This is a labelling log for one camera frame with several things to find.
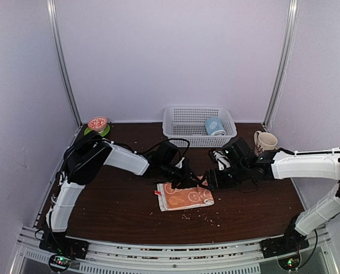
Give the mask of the orange bunny towel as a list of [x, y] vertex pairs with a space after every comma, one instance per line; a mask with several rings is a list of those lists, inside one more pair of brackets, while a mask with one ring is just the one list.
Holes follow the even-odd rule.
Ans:
[[214, 204], [212, 193], [202, 187], [173, 189], [171, 183], [162, 183], [157, 185], [154, 194], [158, 198], [159, 208], [162, 212], [181, 211]]

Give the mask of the blue patterned towel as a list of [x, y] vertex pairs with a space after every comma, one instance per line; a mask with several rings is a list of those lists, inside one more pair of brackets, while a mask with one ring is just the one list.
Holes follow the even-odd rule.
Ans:
[[211, 117], [205, 121], [206, 132], [210, 136], [224, 136], [226, 131], [219, 117]]

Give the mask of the white plastic basket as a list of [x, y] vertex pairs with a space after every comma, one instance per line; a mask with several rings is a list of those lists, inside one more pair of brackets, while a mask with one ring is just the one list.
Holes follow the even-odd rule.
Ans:
[[[205, 121], [219, 117], [226, 131], [224, 136], [210, 136]], [[219, 107], [170, 106], [163, 113], [163, 134], [177, 147], [222, 147], [237, 135], [229, 111]]]

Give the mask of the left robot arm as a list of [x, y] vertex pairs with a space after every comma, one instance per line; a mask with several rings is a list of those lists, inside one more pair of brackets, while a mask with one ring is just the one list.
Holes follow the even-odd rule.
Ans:
[[42, 242], [56, 253], [69, 249], [65, 233], [70, 215], [82, 190], [96, 178], [103, 166], [112, 166], [137, 176], [156, 172], [175, 189], [193, 188], [204, 182], [204, 178], [199, 178], [190, 168], [185, 153], [180, 152], [170, 140], [138, 152], [92, 131], [65, 151], [56, 175], [58, 189], [51, 196], [51, 206], [42, 227]]

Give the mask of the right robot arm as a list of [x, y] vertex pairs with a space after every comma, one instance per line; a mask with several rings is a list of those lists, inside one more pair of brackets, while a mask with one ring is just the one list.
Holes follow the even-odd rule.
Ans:
[[340, 214], [340, 147], [322, 151], [290, 151], [284, 148], [252, 152], [243, 139], [210, 151], [217, 168], [205, 173], [210, 190], [233, 188], [244, 181], [272, 181], [288, 178], [323, 178], [337, 183], [311, 208], [292, 218], [280, 247], [293, 251], [308, 234]]

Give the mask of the beige mug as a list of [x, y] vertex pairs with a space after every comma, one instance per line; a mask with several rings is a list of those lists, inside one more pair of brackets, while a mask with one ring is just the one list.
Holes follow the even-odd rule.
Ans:
[[259, 156], [264, 151], [274, 150], [278, 144], [278, 139], [271, 133], [256, 131], [254, 133], [254, 143], [254, 153]]

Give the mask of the green plate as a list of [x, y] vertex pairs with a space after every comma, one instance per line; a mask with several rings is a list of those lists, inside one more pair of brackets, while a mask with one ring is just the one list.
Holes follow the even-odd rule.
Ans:
[[[87, 135], [88, 133], [90, 133], [92, 131], [94, 131], [94, 130], [92, 130], [90, 127], [87, 127], [84, 131], [84, 135]], [[106, 136], [110, 132], [109, 124], [107, 124], [106, 127], [102, 130], [96, 130], [96, 132], [99, 133], [102, 137]]]

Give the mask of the red patterned bowl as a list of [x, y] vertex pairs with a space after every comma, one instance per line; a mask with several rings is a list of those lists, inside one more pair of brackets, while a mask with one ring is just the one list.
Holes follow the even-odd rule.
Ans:
[[106, 127], [106, 125], [108, 124], [108, 119], [104, 116], [98, 116], [95, 118], [92, 118], [89, 122], [88, 122], [88, 127], [90, 127], [92, 130], [96, 131], [96, 130], [102, 130]]

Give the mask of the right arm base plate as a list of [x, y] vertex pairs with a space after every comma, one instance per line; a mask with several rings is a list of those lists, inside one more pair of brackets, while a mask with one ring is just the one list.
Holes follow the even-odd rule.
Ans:
[[291, 272], [302, 265], [301, 250], [308, 248], [309, 242], [281, 236], [262, 240], [260, 246], [265, 259], [276, 257], [278, 265], [284, 271]]

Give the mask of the aluminium front rail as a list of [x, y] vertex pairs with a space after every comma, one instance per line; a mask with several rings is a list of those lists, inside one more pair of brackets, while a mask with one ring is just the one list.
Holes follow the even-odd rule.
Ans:
[[[308, 236], [296, 273], [340, 273], [325, 227]], [[66, 273], [287, 273], [276, 257], [263, 257], [261, 239], [187, 245], [123, 244], [89, 240], [85, 259]]]

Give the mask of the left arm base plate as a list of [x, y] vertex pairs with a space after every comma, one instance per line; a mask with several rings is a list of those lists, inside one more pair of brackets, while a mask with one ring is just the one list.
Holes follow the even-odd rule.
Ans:
[[55, 273], [62, 273], [71, 267], [76, 259], [85, 259], [89, 243], [83, 240], [63, 238], [58, 243], [52, 238], [42, 239], [39, 248], [51, 252], [48, 267]]

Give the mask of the right aluminium frame post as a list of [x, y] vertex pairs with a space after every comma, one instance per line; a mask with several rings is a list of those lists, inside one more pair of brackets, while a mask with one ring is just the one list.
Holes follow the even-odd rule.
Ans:
[[289, 1], [289, 9], [287, 14], [287, 21], [285, 27], [285, 35], [283, 39], [283, 45], [281, 50], [281, 56], [275, 77], [273, 90], [271, 93], [269, 105], [267, 108], [266, 116], [263, 121], [263, 127], [266, 131], [270, 131], [272, 123], [276, 117], [279, 102], [282, 96], [283, 87], [286, 80], [287, 65], [290, 59], [290, 55], [293, 48], [295, 28], [297, 24], [299, 1]]

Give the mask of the aluminium frame post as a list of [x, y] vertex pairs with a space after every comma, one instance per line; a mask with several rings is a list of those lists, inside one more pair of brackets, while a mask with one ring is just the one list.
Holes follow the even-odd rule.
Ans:
[[272, 123], [276, 117], [279, 102], [282, 96], [283, 87], [286, 80], [287, 65], [290, 59], [290, 55], [293, 48], [295, 28], [297, 24], [299, 1], [289, 1], [289, 9], [287, 14], [287, 21], [285, 27], [285, 35], [283, 39], [283, 45], [281, 50], [281, 56], [275, 77], [273, 90], [271, 93], [269, 105], [267, 108], [266, 116], [263, 121], [263, 127], [266, 131], [270, 131]]
[[62, 82], [64, 86], [65, 93], [67, 95], [67, 100], [69, 103], [69, 107], [71, 109], [71, 112], [73, 114], [74, 120], [78, 127], [82, 126], [82, 119], [80, 117], [77, 103], [73, 94], [69, 73], [67, 69], [67, 64], [63, 52], [63, 46], [62, 46], [62, 40], [61, 35], [59, 32], [59, 23], [58, 23], [58, 17], [57, 17], [57, 9], [56, 9], [56, 2], [55, 0], [47, 0], [47, 12], [49, 16], [49, 21], [51, 25], [51, 30], [53, 33], [53, 39], [55, 44], [55, 50], [57, 53], [58, 58], [58, 66], [59, 71], [61, 73]]

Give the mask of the left aluminium frame post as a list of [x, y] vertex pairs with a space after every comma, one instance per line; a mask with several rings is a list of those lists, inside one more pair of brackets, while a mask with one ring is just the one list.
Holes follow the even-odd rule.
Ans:
[[61, 35], [59, 32], [59, 23], [58, 23], [58, 17], [57, 17], [57, 9], [56, 9], [56, 2], [55, 0], [47, 0], [47, 12], [49, 16], [49, 21], [51, 25], [51, 30], [53, 33], [53, 39], [55, 44], [55, 50], [57, 53], [58, 58], [58, 66], [59, 71], [61, 73], [62, 82], [64, 86], [65, 93], [67, 95], [67, 100], [69, 103], [69, 107], [71, 109], [71, 112], [73, 114], [74, 120], [78, 127], [82, 126], [82, 119], [80, 117], [77, 103], [73, 94], [69, 73], [67, 69], [67, 64], [63, 52], [63, 46], [62, 46], [62, 40]]

